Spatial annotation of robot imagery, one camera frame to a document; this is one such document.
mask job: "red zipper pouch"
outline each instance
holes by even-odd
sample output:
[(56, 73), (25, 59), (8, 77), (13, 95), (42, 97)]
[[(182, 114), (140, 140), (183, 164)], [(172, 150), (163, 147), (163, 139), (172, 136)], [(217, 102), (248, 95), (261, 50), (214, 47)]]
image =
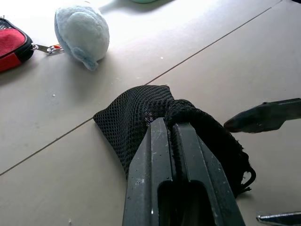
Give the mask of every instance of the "red zipper pouch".
[(8, 20), (0, 18), (0, 72), (21, 65), (32, 55), (31, 38)]

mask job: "white tile floor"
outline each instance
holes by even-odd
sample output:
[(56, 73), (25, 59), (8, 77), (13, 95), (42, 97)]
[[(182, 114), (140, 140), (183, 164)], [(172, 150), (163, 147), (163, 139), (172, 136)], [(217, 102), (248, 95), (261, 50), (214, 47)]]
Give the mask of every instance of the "white tile floor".
[[(37, 42), (53, 44), (59, 2), (49, 1), (48, 10), (30, 16), (27, 4), (17, 13), (11, 1), (3, 13)], [(35, 53), (27, 64), (1, 74), (0, 172), (85, 122), (118, 94), (232, 31), (152, 84), (168, 84), (175, 98), (221, 123), (263, 101), (301, 97), (301, 5), (278, 2), (120, 0), (102, 6), (112, 39), (97, 72), (64, 54)], [(256, 213), (300, 210), (299, 128), (301, 122), (292, 121), (275, 132), (236, 135), (258, 174), (252, 192), (238, 200), (247, 226), (257, 225)], [(125, 188), (116, 156), (89, 121), (0, 176), (0, 226), (64, 226), (69, 218), (75, 226), (121, 225)]]

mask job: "tile grout line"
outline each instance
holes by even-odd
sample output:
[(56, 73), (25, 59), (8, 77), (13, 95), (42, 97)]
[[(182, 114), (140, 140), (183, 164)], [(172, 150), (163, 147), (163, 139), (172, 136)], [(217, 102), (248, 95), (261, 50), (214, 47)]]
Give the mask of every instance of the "tile grout line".
[(47, 144), (46, 146), (42, 147), (41, 149), (37, 150), (36, 152), (32, 153), (31, 155), (29, 155), (28, 157), (26, 157), (25, 159), (21, 160), (20, 162), (18, 162), (17, 164), (13, 165), (12, 167), (8, 168), (6, 171), (0, 173), (0, 176), (2, 176), (3, 174), (7, 173), (8, 171), (12, 170), (14, 167), (20, 165), (22, 162), (28, 160), (29, 158), (33, 157), (34, 155), (36, 155), (37, 153), (43, 151), (44, 149), (46, 149), (47, 147), (49, 147), (50, 145), (52, 145), (53, 143), (55, 143), (56, 141), (62, 139), (64, 136), (68, 135), (69, 133), (73, 132), (74, 130), (76, 130), (77, 128), (81, 127), (82, 125), (84, 125), (86, 122), (90, 121), (92, 118), (84, 121), (83, 123), (81, 123), (80, 125), (76, 126), (75, 128), (71, 129), (70, 131), (68, 131), (67, 133), (61, 135), (60, 137), (58, 137), (57, 139), (55, 139), (54, 141), (50, 142), (49, 144)]
[[(169, 71), (171, 71), (172, 69), (176, 68), (177, 66), (181, 65), (182, 63), (186, 62), (187, 60), (191, 59), (192, 57), (194, 57), (195, 55), (197, 55), (198, 53), (202, 52), (203, 50), (207, 49), (208, 47), (214, 45), (215, 43), (217, 43), (218, 41), (220, 41), (221, 39), (225, 38), (226, 36), (230, 35), (231, 33), (233, 33), (234, 31), (238, 30), (239, 28), (241, 28), (242, 26), (246, 25), (247, 23), (251, 22), (252, 20), (256, 19), (257, 17), (259, 17), (260, 15), (264, 14), (265, 12), (267, 12), (268, 10), (270, 10), (271, 8), (273, 8), (274, 6), (276, 6), (277, 4), (279, 4), (280, 2), (282, 2), (283, 0), (279, 1), (278, 3), (276, 3), (275, 5), (271, 6), (270, 8), (266, 9), (265, 11), (261, 12), (260, 14), (256, 15), (255, 17), (251, 18), (250, 20), (248, 20), (247, 22), (243, 23), (242, 25), (240, 25), (239, 27), (235, 28), (234, 30), (232, 30), (231, 32), (225, 34), (224, 36), (220, 37), (219, 39), (215, 40), (214, 42), (212, 42), (211, 44), (205, 46), (204, 48), (202, 48), (201, 50), (199, 50), (198, 52), (192, 54), (190, 57), (186, 58), (185, 60), (181, 61), (180, 63), (176, 64), (175, 66), (171, 67), (170, 69), (168, 69), (167, 71), (163, 72), (162, 74), (160, 74), (159, 76), (157, 76), (156, 78), (152, 79), (151, 81), (145, 83), (145, 85), (150, 84), (151, 82), (155, 81), (156, 79), (160, 78), (161, 76), (163, 76), (164, 74), (168, 73)], [(28, 157), (26, 157), (25, 159), (21, 160), (20, 162), (18, 162), (17, 164), (13, 165), (12, 167), (8, 168), (7, 170), (5, 170), (4, 172), (0, 173), (0, 176), (2, 176), (3, 174), (9, 172), (10, 170), (12, 170), (13, 168), (15, 168), (16, 166), (20, 165), (21, 163), (23, 163), (24, 161), (28, 160), (29, 158), (33, 157), (34, 155), (38, 154), (39, 152), (43, 151), (44, 149), (46, 149), (47, 147), (49, 147), (50, 145), (52, 145), (53, 143), (55, 143), (56, 141), (62, 139), (64, 136), (70, 134), (71, 132), (73, 132), (74, 130), (76, 130), (77, 128), (83, 126), (84, 124), (86, 124), (87, 122), (89, 122), (90, 120), (92, 120), (93, 117), (89, 118), (88, 120), (84, 121), (83, 123), (81, 123), (80, 125), (76, 126), (75, 128), (71, 129), (70, 131), (66, 132), (65, 134), (61, 135), (60, 137), (58, 137), (57, 139), (55, 139), (54, 141), (50, 142), (49, 144), (47, 144), (46, 146), (42, 147), (41, 149), (37, 150), (36, 152), (32, 153), (31, 155), (29, 155)]]

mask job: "zipper pull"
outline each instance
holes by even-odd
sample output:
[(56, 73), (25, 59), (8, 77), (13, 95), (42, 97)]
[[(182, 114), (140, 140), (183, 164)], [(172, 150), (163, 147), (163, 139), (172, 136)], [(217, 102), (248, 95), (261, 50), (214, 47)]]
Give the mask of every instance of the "zipper pull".
[(37, 45), (32, 43), (32, 50), (39, 50), (44, 53), (52, 54), (52, 53), (61, 53), (64, 50), (60, 45), (53, 45), (53, 46), (43, 46), (43, 45)]

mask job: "light blue plush toy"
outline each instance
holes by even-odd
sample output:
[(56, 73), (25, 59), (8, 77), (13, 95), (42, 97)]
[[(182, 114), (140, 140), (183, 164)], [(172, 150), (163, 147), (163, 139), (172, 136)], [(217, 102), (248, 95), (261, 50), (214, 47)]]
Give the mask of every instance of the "light blue plush toy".
[(109, 27), (100, 11), (83, 2), (59, 8), (55, 13), (55, 34), (65, 52), (94, 71), (109, 47)]

